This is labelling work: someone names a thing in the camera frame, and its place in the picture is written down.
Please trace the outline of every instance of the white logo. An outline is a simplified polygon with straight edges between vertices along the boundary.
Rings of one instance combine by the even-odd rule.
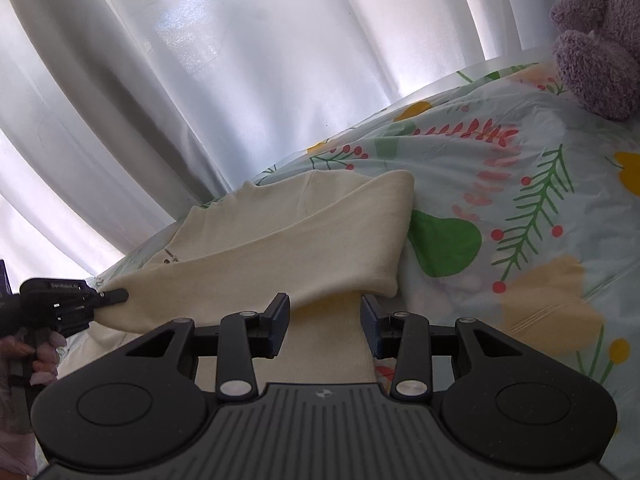
[[[331,390],[327,390],[326,388],[316,392],[316,396],[320,397],[321,399],[328,399],[333,394],[334,393]]]

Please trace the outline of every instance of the ribbed black surface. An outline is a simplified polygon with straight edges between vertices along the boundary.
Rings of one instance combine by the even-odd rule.
[[[42,480],[98,476],[48,468]],[[111,480],[604,480],[596,465],[516,474],[470,458],[423,407],[387,399],[376,384],[271,385],[259,400],[225,406],[191,449]]]

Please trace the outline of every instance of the cream sweater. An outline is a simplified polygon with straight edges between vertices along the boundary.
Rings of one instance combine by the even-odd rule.
[[[197,326],[291,300],[280,354],[254,360],[258,383],[374,381],[360,329],[364,292],[393,296],[414,179],[391,171],[309,171],[268,186],[247,182],[209,208],[194,207],[164,250],[117,276],[129,301],[97,310],[88,338],[61,364],[65,374],[175,317]],[[212,390],[215,358],[196,383]]]

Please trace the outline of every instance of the stuffed animal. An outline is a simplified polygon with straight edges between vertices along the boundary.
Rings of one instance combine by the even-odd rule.
[[[588,111],[623,121],[640,110],[640,0],[560,0],[554,55]]]

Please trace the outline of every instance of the sheer curtain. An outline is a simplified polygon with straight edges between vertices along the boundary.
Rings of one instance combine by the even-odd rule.
[[[0,258],[95,274],[289,153],[549,44],[554,1],[0,0],[2,156],[57,200],[0,171]]]

